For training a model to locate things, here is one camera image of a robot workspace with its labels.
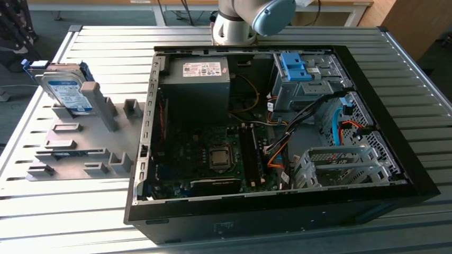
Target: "aluminum table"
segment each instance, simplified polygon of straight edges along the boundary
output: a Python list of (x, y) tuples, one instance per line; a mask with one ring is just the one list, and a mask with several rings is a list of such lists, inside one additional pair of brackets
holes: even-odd
[[(209, 28), (70, 27), (54, 62), (88, 63), (101, 92), (145, 100), (153, 46), (209, 45)], [(260, 44), (346, 45), (441, 191), (365, 225), (156, 246), (122, 223), (128, 179), (28, 182), (54, 114), (38, 88), (0, 157), (0, 252), (452, 253), (452, 106), (389, 33), (292, 27)]]

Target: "ram slot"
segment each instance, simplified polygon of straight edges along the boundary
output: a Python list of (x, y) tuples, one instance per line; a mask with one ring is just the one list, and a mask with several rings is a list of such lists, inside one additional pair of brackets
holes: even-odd
[(254, 187), (264, 181), (262, 157), (254, 138), (253, 125), (242, 124), (238, 127), (241, 158), (245, 170), (246, 185)]

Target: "wooden cabinet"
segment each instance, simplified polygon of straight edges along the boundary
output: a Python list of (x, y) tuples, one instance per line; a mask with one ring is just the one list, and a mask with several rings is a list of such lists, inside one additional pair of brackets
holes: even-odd
[(373, 0), (358, 26), (385, 26), (418, 60), (452, 24), (452, 0)]

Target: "power supply label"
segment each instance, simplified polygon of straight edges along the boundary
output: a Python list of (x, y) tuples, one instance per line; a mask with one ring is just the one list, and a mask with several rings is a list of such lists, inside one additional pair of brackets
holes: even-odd
[(80, 86), (74, 81), (49, 81), (48, 82), (54, 96), (58, 98), (68, 110), (73, 114), (86, 114), (92, 110), (88, 99), (80, 92)]
[(186, 62), (182, 67), (184, 77), (221, 76), (220, 62)]

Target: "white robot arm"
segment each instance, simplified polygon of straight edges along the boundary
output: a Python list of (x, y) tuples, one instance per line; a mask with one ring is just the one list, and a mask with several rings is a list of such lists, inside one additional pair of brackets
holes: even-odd
[(278, 33), (293, 16), (294, 0), (220, 0), (212, 36), (218, 45), (248, 45), (256, 34)]

